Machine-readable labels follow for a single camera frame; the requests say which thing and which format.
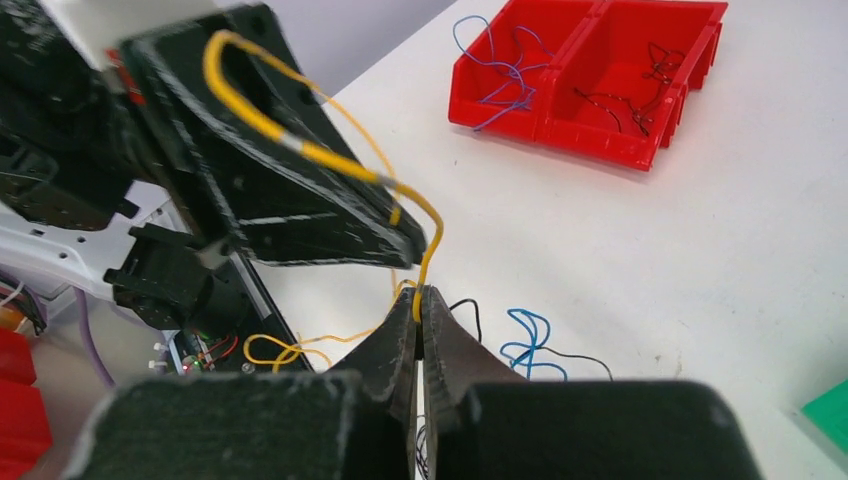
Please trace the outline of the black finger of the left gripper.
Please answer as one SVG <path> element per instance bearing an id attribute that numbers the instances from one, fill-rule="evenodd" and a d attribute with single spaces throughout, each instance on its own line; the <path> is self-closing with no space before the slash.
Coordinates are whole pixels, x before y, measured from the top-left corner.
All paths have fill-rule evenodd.
<path id="1" fill-rule="evenodd" d="M 219 30 L 294 63 L 276 15 L 262 3 L 176 21 L 119 46 L 140 93 L 139 162 L 169 192 L 190 230 L 205 243 L 228 240 L 267 265 L 418 264 L 423 229 L 408 213 L 390 222 L 386 189 L 274 144 L 214 96 L 202 56 Z"/>

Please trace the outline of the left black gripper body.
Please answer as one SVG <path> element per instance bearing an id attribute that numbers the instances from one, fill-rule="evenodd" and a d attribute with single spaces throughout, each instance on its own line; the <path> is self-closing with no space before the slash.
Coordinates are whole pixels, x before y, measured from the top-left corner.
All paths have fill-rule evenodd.
<path id="1" fill-rule="evenodd" d="M 252 311 L 234 246 L 202 242 L 139 162 L 119 56 L 211 1 L 1 5 L 1 260 L 54 274 L 159 330 L 232 332 Z"/>

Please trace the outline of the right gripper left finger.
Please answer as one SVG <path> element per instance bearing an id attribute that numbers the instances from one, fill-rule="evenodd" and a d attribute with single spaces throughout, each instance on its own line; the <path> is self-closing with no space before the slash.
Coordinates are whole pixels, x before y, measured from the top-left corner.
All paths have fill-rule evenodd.
<path id="1" fill-rule="evenodd" d="M 92 412 L 66 479 L 410 479 L 415 330 L 403 295 L 322 373 L 125 384 Z"/>

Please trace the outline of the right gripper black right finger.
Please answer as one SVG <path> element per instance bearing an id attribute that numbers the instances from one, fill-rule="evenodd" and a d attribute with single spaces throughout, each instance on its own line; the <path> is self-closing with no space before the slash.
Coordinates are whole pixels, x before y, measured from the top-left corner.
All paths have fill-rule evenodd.
<path id="1" fill-rule="evenodd" d="M 757 479 L 738 422 L 692 381 L 531 381 L 421 299 L 435 479 Z"/>

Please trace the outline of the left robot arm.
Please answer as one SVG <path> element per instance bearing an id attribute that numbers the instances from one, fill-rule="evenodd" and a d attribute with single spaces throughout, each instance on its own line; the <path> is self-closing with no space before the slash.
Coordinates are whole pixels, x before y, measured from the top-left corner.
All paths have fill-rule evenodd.
<path id="1" fill-rule="evenodd" d="M 253 262 L 407 269 L 426 240 L 382 186 L 275 145 L 209 89 L 227 30 L 289 66 L 260 2 L 1 5 L 1 262 L 159 330 L 262 319 Z"/>

